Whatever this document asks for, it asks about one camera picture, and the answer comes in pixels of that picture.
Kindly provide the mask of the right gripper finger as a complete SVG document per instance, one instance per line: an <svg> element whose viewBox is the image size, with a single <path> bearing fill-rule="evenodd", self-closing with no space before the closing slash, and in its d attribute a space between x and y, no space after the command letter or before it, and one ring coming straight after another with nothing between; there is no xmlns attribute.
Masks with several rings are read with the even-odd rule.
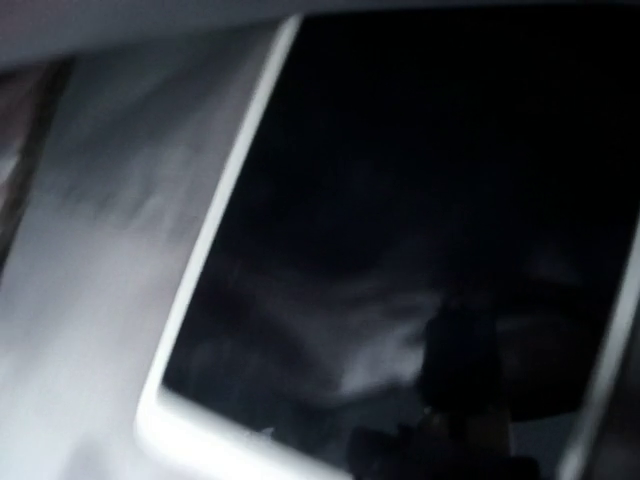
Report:
<svg viewBox="0 0 640 480"><path fill-rule="evenodd" d="M425 328L415 383L424 407L392 434L358 427L349 438L354 479L537 479L538 462L511 450L494 314L460 300Z"/></svg>

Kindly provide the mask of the white tablet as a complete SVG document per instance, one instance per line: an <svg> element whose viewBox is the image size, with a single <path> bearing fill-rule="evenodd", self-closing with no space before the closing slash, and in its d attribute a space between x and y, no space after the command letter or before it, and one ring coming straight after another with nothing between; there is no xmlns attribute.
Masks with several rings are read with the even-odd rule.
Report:
<svg viewBox="0 0 640 480"><path fill-rule="evenodd" d="M158 389L349 473L424 407L425 328L491 311L516 454L553 468L635 233L639 6L304 19Z"/></svg>

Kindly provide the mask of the red backpack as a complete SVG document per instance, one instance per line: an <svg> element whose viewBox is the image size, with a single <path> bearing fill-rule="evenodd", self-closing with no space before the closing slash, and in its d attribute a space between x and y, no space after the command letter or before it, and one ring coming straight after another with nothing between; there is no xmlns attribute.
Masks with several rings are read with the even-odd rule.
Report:
<svg viewBox="0 0 640 480"><path fill-rule="evenodd" d="M624 2L3 2L2 92L27 64L55 73L1 280L2 477L354 479L158 397L301 22ZM581 406L537 479L638 477L638 303L639 210Z"/></svg>

